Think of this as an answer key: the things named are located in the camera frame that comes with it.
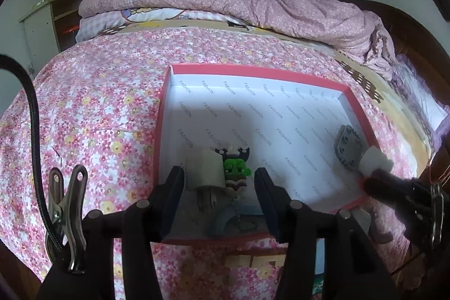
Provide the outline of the white earbuds case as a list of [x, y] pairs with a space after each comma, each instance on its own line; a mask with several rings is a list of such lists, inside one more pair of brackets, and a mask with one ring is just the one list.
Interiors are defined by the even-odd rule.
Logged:
[[372, 222], [371, 215], [360, 207], [354, 207], [350, 210], [350, 213], [352, 214], [352, 217], [356, 220], [356, 222], [359, 223], [362, 231], [368, 234]]

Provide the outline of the grey round gear piece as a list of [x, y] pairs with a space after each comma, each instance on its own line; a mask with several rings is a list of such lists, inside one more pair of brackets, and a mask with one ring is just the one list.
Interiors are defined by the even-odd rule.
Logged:
[[334, 143], [334, 151], [345, 168], [352, 171], [358, 169], [363, 147], [358, 133], [350, 125], [341, 125]]

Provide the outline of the grey bedside cabinet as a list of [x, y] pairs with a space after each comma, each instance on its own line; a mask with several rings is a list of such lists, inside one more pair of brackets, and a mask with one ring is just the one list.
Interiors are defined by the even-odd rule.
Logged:
[[75, 45], [82, 19], [78, 14], [81, 1], [43, 0], [19, 19], [31, 54], [32, 75], [37, 75], [56, 54]]

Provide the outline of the white plastic bottle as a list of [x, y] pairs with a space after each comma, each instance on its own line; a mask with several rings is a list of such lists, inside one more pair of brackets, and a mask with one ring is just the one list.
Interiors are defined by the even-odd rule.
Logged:
[[372, 173], [377, 170], [390, 173], [392, 168], [393, 161], [374, 145], [365, 151], [358, 164], [358, 171], [364, 177], [372, 176]]

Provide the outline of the pink floral bed sheet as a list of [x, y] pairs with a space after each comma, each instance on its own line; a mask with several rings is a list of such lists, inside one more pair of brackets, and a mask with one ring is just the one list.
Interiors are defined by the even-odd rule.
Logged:
[[[155, 127], [166, 70], [176, 63], [237, 64], [283, 69], [348, 85], [375, 130], [393, 172], [413, 177], [417, 163], [394, 112], [323, 52], [276, 37], [187, 27], [98, 37], [55, 56], [34, 80], [40, 110], [43, 186], [50, 168], [70, 176], [86, 166], [84, 210], [112, 213], [146, 197], [155, 153]], [[30, 114], [20, 91], [1, 117], [1, 240], [39, 280], [51, 263], [33, 188]], [[280, 273], [227, 269], [233, 247], [152, 244], [164, 299], [273, 299]]]

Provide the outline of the beige cube block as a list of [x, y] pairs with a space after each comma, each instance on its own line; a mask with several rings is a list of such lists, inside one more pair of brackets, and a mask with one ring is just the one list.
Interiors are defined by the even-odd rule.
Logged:
[[187, 190], [205, 186], [225, 187], [223, 158], [210, 149], [196, 148], [188, 155], [184, 174]]

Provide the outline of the green dragon figurine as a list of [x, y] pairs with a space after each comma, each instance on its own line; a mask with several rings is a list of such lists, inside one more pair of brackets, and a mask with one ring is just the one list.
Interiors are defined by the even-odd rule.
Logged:
[[247, 166], [250, 156], [249, 147], [234, 149], [216, 148], [223, 160], [225, 188], [230, 195], [239, 196], [248, 186], [247, 179], [252, 176], [251, 169]]

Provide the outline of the light blue oval case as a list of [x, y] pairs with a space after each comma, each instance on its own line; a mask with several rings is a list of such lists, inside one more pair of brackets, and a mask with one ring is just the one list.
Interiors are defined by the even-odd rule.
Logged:
[[316, 257], [314, 274], [320, 275], [325, 272], [325, 240], [323, 238], [316, 240]]

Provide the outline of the blue grey tape dispenser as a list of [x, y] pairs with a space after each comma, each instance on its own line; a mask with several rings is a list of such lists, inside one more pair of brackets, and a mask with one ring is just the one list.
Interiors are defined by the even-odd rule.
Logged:
[[196, 189], [197, 230], [205, 238], [219, 239], [266, 230], [262, 209], [239, 193], [218, 187]]

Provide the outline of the dark wooden headboard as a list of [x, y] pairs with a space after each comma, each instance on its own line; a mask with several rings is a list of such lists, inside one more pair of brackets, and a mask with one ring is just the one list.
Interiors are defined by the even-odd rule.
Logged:
[[397, 54], [403, 54], [431, 90], [433, 97], [449, 104], [449, 54], [420, 22], [406, 12], [371, 0], [339, 0], [377, 14], [393, 39]]

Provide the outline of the pink folded quilt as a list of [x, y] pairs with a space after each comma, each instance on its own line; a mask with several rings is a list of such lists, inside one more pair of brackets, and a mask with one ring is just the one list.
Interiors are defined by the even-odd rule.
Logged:
[[381, 18], [338, 0], [82, 0], [76, 40], [88, 40], [117, 25], [120, 12], [136, 8], [222, 14], [253, 27], [325, 43], [387, 80], [397, 62]]

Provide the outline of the silver metal clip left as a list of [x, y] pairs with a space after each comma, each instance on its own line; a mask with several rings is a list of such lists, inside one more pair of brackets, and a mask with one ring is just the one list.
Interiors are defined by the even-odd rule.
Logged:
[[52, 168], [49, 172], [48, 212], [56, 238], [46, 234], [46, 251], [52, 262], [61, 256], [67, 270], [74, 273], [84, 270], [86, 256], [82, 207], [87, 180], [88, 172], [82, 164], [73, 168], [68, 186], [64, 186], [60, 169]]

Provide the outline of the red cardboard box tray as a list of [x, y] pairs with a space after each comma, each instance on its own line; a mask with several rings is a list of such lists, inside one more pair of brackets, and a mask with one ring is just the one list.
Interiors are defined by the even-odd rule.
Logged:
[[[312, 209], [333, 213], [361, 202], [359, 173], [334, 151], [341, 125], [365, 148], [378, 141], [351, 89], [292, 71], [251, 66], [174, 64], [165, 73], [156, 125], [155, 178], [164, 181], [196, 148], [250, 148], [247, 166]], [[258, 204], [253, 179], [240, 194]], [[168, 240], [175, 244], [233, 243], [267, 233], [211, 239], [197, 230], [196, 190], [181, 196]]]

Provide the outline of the wooden puzzle block piece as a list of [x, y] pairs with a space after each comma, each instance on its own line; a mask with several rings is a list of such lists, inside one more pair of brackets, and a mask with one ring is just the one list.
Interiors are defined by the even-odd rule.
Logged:
[[283, 267], [286, 254], [254, 255], [233, 254], [224, 260], [224, 266], [230, 269], [248, 267], [262, 269], [264, 267]]

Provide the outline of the yellow cartoon blanket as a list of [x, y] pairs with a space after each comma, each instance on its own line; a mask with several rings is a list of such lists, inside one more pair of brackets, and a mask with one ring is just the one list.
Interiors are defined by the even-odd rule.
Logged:
[[[267, 34], [274, 37], [275, 33], [269, 30], [263, 30], [254, 27], [239, 18], [224, 15], [215, 12], [182, 10], [177, 8], [131, 8], [122, 11], [105, 12], [96, 14], [93, 17], [81, 19], [79, 30], [75, 41], [91, 40], [94, 37], [114, 34], [124, 28], [136, 28], [139, 26], [153, 26], [160, 21], [182, 21], [186, 20], [188, 24], [193, 21], [200, 21], [203, 24], [207, 22], [219, 22], [221, 26], [227, 24], [229, 27], [242, 28], [244, 32]], [[429, 156], [433, 157], [436, 153], [432, 152], [430, 140], [427, 137], [422, 125], [417, 120], [410, 108], [404, 103], [403, 98], [391, 87], [390, 81], [385, 82], [382, 77], [370, 71], [363, 66], [354, 66], [347, 56], [338, 56], [327, 46], [318, 43], [306, 42], [312, 49], [320, 50], [336, 59], [343, 69], [365, 90], [365, 92], [377, 103], [384, 105], [390, 103], [403, 111], [409, 123], [413, 126], [418, 136], [425, 144]]]

